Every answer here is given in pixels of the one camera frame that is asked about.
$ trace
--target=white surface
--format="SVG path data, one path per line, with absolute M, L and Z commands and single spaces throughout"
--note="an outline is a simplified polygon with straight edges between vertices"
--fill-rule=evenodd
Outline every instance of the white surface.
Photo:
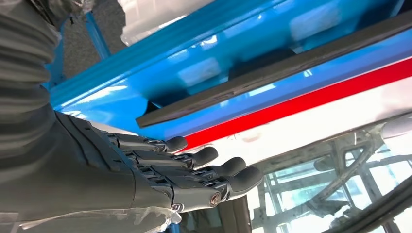
M 118 0 L 126 15 L 121 40 L 130 46 L 214 0 Z
M 221 165 L 239 156 L 248 165 L 338 133 L 412 111 L 412 77 L 336 100 L 213 141 Z
M 382 128 L 381 135 L 392 153 L 412 154 L 412 114 L 386 123 Z
M 93 127 L 96 127 L 99 130 L 103 130 L 103 131 L 106 131 L 106 132 L 109 132 L 109 133 L 123 133 L 123 134 L 137 135 L 136 133 L 132 133 L 132 132 L 129 132 L 129 131 L 126 131 L 126 130 L 121 130 L 121 129 L 111 127 L 111 126 L 108 126 L 108 125 L 104 125 L 104 124 L 100 124 L 100 123 L 97 123 L 97 122 L 94 122 L 94 121 L 90 121 L 90 123 Z

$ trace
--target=glass window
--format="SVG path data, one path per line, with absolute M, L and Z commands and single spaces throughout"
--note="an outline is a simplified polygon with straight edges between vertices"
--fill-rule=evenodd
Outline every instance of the glass window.
M 253 191 L 253 200 L 248 194 L 248 201 L 254 203 L 252 209 L 249 204 L 250 213 L 264 214 L 251 214 L 253 232 L 321 233 L 356 218 L 409 178 L 412 155 L 392 154 L 381 139 L 382 126 L 369 126 L 281 155 L 290 157 L 289 161 L 275 156 L 258 163 L 266 175 Z M 397 233 L 410 233 L 411 216 L 407 209 L 385 223 L 390 227 L 371 232 L 397 229 Z

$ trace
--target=black trim strip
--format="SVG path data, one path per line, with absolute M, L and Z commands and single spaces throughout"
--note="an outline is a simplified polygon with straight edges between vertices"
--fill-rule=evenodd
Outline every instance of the black trim strip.
M 412 11 L 405 12 L 280 62 L 240 75 L 219 86 L 149 112 L 137 118 L 136 121 L 141 128 L 144 128 L 184 117 L 216 103 L 377 43 L 410 28 L 412 28 Z

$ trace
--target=blue panel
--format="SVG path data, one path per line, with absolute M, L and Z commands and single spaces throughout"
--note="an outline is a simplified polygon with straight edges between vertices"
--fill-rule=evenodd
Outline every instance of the blue panel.
M 93 41 L 94 47 L 100 58 L 102 60 L 108 58 L 110 56 L 109 47 L 107 46 L 102 36 L 102 32 L 100 32 L 99 26 L 94 20 L 93 13 L 91 12 L 86 13 L 86 29 L 89 32 L 90 38 Z
M 139 129 L 135 119 L 145 112 L 147 100 L 162 106 L 226 82 L 237 62 L 276 48 L 312 49 L 374 23 L 373 17 L 364 17 L 373 9 L 389 17 L 398 3 L 216 0 L 55 87 L 52 104 L 149 137 L 187 135 L 410 56 L 412 31 L 178 120 Z
M 203 109 L 178 120 L 139 129 L 135 118 L 145 99 L 127 79 L 90 95 L 63 112 L 154 138 L 187 135 L 234 117 L 305 94 L 354 75 L 412 56 L 412 30 L 363 48 L 271 85 Z

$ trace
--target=metal screw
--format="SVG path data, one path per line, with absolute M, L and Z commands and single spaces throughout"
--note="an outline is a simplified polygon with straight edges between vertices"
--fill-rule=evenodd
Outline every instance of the metal screw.
M 172 205 L 172 210 L 179 211 L 179 209 L 180 209 L 180 204 L 173 204 Z
M 217 205 L 219 204 L 219 202 L 220 202 L 220 199 L 221 199 L 220 193 L 215 193 L 215 194 L 212 196 L 212 198 L 210 199 L 210 206 L 211 206 L 211 207 L 217 206 Z

